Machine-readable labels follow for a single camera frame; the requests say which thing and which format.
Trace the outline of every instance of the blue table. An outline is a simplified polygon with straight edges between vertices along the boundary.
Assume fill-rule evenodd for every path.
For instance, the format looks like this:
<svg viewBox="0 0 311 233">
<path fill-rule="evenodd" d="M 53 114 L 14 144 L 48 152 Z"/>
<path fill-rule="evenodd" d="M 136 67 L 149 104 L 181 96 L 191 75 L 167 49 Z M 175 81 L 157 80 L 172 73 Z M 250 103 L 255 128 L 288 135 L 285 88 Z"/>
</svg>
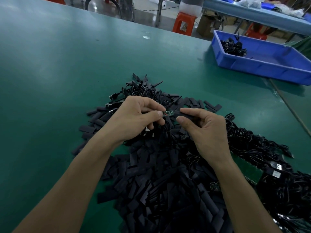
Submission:
<svg viewBox="0 0 311 233">
<path fill-rule="evenodd" d="M 237 2 L 229 3 L 221 0 L 204 0 L 203 7 L 225 15 L 235 16 L 252 22 L 278 28 L 280 30 L 298 33 L 302 35 L 311 35 L 311 23 L 304 19 L 299 19 L 275 11 L 265 9 L 256 9 L 252 7 L 240 6 Z M 162 0 L 159 1 L 156 23 L 160 20 Z"/>
</svg>

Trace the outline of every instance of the green fabric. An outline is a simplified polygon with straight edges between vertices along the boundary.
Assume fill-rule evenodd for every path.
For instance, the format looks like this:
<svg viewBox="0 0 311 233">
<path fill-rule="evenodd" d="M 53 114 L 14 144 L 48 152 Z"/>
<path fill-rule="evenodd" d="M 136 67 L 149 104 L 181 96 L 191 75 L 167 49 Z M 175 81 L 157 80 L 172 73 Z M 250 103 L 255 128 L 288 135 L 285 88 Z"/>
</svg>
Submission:
<svg viewBox="0 0 311 233">
<path fill-rule="evenodd" d="M 311 60 L 311 36 L 298 42 L 286 43 L 286 45 L 294 47 L 301 54 Z"/>
</svg>

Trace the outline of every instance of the blue plastic tray on table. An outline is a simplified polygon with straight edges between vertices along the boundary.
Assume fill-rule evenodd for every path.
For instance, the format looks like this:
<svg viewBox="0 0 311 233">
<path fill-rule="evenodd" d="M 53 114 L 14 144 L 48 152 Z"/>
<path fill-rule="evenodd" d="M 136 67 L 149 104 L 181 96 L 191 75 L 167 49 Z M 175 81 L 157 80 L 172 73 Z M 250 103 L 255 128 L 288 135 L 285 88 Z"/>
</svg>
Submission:
<svg viewBox="0 0 311 233">
<path fill-rule="evenodd" d="M 244 57 L 224 52 L 221 40 L 235 40 L 234 34 L 214 30 L 212 47 L 218 66 L 267 78 L 311 85 L 311 61 L 290 46 L 240 36 Z"/>
</svg>

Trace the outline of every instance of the plastic bag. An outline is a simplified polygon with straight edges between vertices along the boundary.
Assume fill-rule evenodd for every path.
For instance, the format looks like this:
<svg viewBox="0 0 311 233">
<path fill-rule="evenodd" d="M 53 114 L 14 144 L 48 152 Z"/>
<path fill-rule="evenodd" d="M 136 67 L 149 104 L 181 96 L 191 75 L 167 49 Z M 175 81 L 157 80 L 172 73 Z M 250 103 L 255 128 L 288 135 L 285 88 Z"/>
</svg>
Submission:
<svg viewBox="0 0 311 233">
<path fill-rule="evenodd" d="M 283 14 L 291 15 L 294 17 L 302 18 L 304 15 L 304 9 L 294 10 L 284 4 L 275 4 L 276 7 L 280 8 L 282 10 Z"/>
<path fill-rule="evenodd" d="M 261 9 L 261 3 L 264 0 L 241 0 L 238 2 L 239 5 L 244 7 L 253 7 L 257 9 Z"/>
</svg>

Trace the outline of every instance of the microchip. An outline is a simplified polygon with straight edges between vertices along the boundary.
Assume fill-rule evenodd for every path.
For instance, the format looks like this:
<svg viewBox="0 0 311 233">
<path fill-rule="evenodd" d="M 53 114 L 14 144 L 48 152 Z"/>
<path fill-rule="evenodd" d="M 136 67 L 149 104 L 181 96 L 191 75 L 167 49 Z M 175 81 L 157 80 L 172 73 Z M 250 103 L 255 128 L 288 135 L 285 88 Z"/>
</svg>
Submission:
<svg viewBox="0 0 311 233">
<path fill-rule="evenodd" d="M 172 116 L 172 115 L 174 115 L 174 113 L 175 113 L 175 111 L 168 110 L 168 111 L 163 112 L 163 116 L 162 117 Z"/>
</svg>

